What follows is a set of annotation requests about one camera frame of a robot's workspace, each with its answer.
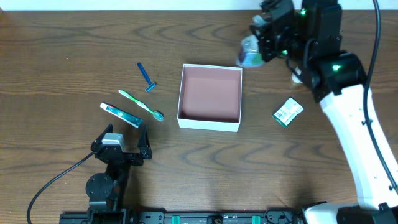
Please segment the green white soap packet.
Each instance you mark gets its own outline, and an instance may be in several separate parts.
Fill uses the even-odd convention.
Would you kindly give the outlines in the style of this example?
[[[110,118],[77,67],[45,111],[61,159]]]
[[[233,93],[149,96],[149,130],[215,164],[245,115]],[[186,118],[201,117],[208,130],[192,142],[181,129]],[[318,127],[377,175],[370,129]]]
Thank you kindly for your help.
[[[300,103],[293,98],[288,98],[272,117],[286,128],[302,111],[303,106]]]

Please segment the white box with brown interior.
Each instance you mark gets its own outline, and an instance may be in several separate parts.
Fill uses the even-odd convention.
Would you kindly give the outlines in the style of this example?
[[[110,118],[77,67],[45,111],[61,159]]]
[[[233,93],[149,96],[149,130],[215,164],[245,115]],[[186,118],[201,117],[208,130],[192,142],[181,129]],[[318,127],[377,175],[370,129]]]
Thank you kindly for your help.
[[[236,132],[241,124],[243,69],[185,64],[178,99],[180,128]]]

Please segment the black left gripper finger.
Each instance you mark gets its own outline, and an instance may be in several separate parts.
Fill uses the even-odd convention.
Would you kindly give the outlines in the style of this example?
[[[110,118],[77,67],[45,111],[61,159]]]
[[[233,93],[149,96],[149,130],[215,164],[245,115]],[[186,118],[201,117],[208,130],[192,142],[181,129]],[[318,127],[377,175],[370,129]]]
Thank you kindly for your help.
[[[143,126],[139,141],[137,143],[137,148],[139,149],[140,155],[143,159],[152,159],[152,149],[150,146],[147,128]]]
[[[104,136],[108,133],[112,133],[113,132],[113,125],[109,124],[105,130],[92,142],[92,146],[98,146],[102,143],[102,139],[104,138]]]

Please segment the green toothbrush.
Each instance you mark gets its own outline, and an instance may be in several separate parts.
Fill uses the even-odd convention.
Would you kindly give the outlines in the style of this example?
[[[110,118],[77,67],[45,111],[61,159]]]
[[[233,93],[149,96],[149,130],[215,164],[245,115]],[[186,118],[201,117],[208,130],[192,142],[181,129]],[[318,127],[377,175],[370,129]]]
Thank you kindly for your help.
[[[139,101],[138,99],[134,98],[132,95],[130,95],[128,92],[124,91],[124,90],[118,90],[118,92],[130,99],[131,101],[135,102],[135,104],[137,104],[139,107],[141,107],[142,109],[148,111],[153,117],[154,119],[156,119],[157,121],[163,122],[164,121],[164,116],[161,112],[159,111],[154,111],[152,109],[150,109],[145,103]]]

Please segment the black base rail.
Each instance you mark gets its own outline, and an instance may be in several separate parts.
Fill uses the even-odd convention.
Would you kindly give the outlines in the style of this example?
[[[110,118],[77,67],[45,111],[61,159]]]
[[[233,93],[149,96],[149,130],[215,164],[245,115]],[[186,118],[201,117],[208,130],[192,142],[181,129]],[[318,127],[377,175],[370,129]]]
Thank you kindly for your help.
[[[118,212],[65,212],[59,224],[298,224],[305,223],[297,210],[251,213],[190,213],[120,210]]]

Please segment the teal toothpaste tube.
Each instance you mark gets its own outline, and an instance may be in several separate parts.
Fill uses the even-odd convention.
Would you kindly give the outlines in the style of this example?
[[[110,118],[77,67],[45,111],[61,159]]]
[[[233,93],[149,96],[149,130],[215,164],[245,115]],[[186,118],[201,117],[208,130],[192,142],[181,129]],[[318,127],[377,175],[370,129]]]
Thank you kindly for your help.
[[[141,124],[143,123],[143,120],[133,116],[111,104],[107,104],[107,103],[101,103],[100,104],[100,108],[102,108],[103,110],[105,110],[106,112],[114,115],[115,117],[127,122],[128,124],[130,124],[131,126],[135,127],[135,128],[139,128],[141,126]]]

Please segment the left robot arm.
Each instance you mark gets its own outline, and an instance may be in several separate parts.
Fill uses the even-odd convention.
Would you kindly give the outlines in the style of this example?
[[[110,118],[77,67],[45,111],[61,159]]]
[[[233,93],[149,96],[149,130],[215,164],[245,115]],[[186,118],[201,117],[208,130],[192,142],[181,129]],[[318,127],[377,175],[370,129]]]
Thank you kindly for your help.
[[[106,164],[106,171],[92,175],[86,183],[89,196],[88,224],[123,224],[138,222],[137,215],[123,208],[123,199],[132,166],[142,166],[152,158],[146,127],[140,129],[137,143],[139,152],[124,150],[124,137],[108,127],[93,141],[91,151],[95,158]]]

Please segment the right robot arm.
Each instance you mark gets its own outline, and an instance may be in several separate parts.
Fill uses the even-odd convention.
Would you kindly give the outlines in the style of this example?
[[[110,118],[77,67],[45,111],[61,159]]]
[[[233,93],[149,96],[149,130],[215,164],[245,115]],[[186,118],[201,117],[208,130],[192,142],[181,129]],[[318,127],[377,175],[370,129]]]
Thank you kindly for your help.
[[[289,223],[396,223],[397,161],[371,96],[371,69],[341,49],[342,8],[337,1],[263,1],[262,21],[251,25],[265,62],[295,62],[294,75],[312,92],[332,124],[351,169],[357,203],[317,203]]]

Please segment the clear soap pump bottle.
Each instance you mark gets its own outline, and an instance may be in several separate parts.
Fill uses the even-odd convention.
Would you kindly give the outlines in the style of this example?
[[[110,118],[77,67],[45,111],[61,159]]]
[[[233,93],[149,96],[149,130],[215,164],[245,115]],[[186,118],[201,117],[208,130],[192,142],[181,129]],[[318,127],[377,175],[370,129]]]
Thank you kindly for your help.
[[[253,23],[250,25],[252,35],[245,37],[241,41],[240,51],[236,58],[236,65],[243,68],[260,67],[265,64],[259,50],[261,34],[259,28],[266,24],[266,20],[260,15],[254,16],[252,20]]]

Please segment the white lotion tube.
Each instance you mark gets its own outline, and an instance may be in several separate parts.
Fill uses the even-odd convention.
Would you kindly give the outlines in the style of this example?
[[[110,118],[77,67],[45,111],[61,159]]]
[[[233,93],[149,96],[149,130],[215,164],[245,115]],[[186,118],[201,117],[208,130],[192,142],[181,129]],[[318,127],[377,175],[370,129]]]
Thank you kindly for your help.
[[[292,74],[291,74],[291,82],[293,85],[297,86],[297,85],[302,84],[302,81],[300,79],[301,73],[302,73],[301,69],[299,68],[299,66],[297,66],[295,68],[295,71],[292,72]]]

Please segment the blue disposable razor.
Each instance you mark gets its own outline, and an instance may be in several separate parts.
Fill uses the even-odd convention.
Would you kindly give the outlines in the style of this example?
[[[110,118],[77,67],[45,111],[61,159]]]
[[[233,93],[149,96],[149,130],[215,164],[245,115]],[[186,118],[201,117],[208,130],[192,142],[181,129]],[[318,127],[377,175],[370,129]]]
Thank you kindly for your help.
[[[144,77],[144,79],[146,80],[146,82],[148,84],[148,87],[146,88],[146,92],[150,92],[151,90],[153,90],[157,86],[157,84],[156,84],[156,82],[153,82],[149,78],[144,66],[140,62],[137,64],[137,66],[138,66],[139,70],[141,71],[142,76]]]

